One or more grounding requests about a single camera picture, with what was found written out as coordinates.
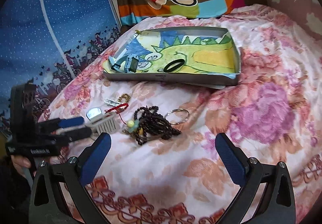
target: black bracelet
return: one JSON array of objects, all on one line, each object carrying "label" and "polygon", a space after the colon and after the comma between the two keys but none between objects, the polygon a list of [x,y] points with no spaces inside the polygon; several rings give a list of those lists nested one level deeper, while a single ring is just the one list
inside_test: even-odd
[{"label": "black bracelet", "polygon": [[183,66],[185,64],[185,60],[184,59],[178,59],[178,60],[174,60],[171,61],[170,63],[168,63],[164,68],[163,68],[163,72],[173,72],[176,69],[180,68],[181,66]]}]

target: red string bracelet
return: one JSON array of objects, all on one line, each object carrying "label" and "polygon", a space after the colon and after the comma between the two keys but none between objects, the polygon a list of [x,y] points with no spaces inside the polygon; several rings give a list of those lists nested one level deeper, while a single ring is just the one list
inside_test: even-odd
[{"label": "red string bracelet", "polygon": [[111,112],[111,111],[114,111],[115,110],[116,113],[120,116],[121,121],[126,125],[126,123],[123,121],[123,119],[122,119],[122,117],[120,115],[120,112],[118,111],[118,109],[121,108],[121,107],[125,107],[124,109],[126,109],[128,107],[128,104],[127,103],[122,103],[122,104],[120,104],[120,105],[118,105],[116,107],[113,107],[112,109],[105,110],[105,113],[108,113],[108,112]]}]

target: silver bangle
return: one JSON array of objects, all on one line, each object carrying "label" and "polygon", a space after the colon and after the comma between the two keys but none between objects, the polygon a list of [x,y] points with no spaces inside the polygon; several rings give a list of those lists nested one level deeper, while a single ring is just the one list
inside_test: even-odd
[{"label": "silver bangle", "polygon": [[188,118],[190,116],[190,113],[189,111],[185,110],[185,109],[174,109],[174,110],[171,110],[169,111],[166,115],[164,115],[163,118],[166,118],[167,116],[169,116],[170,114],[173,114],[174,112],[177,112],[177,111],[184,111],[187,113],[187,116],[186,118],[184,118],[183,120],[179,121],[179,122],[174,122],[174,123],[170,123],[171,125],[178,125],[178,124],[181,124],[181,123],[185,123],[188,121]]}]

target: floral bedsheet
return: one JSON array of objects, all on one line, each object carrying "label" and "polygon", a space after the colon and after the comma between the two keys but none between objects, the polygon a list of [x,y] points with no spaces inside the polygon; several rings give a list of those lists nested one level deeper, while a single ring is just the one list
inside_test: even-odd
[{"label": "floral bedsheet", "polygon": [[[111,82],[102,63],[135,30],[175,26],[227,28],[241,51],[242,75],[235,87],[214,90],[185,84]],[[40,120],[86,117],[93,107],[106,109],[105,98],[131,96],[124,120],[141,106],[159,106],[165,114],[189,110],[182,134],[141,147],[129,136],[112,135],[112,148],[87,189],[112,224],[213,224],[236,195],[215,150],[215,136],[225,132],[234,144],[262,163],[287,163],[294,186],[297,223],[322,190],[322,49],[296,23],[273,8],[253,5],[220,19],[181,16],[148,18],[120,37],[73,80]],[[62,162],[93,143],[73,143]],[[255,211],[261,193],[245,216]],[[68,199],[71,211],[81,219]]]}]

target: metal bolt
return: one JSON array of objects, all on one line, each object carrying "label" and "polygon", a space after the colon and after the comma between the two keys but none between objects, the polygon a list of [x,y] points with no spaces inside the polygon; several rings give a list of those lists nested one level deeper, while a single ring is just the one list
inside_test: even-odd
[{"label": "metal bolt", "polygon": [[258,162],[257,158],[254,157],[249,158],[249,161],[251,162],[251,164],[257,164]]},{"label": "metal bolt", "polygon": [[39,166],[40,167],[43,167],[43,166],[45,166],[47,164],[47,162],[46,161],[42,161],[41,163],[39,163]]},{"label": "metal bolt", "polygon": [[75,163],[77,161],[77,157],[70,157],[68,159],[68,163],[72,164],[72,163]]},{"label": "metal bolt", "polygon": [[286,167],[286,164],[285,164],[283,161],[281,161],[281,162],[279,163],[279,166],[280,166],[280,167],[282,167],[282,168],[285,168],[285,167]]}]

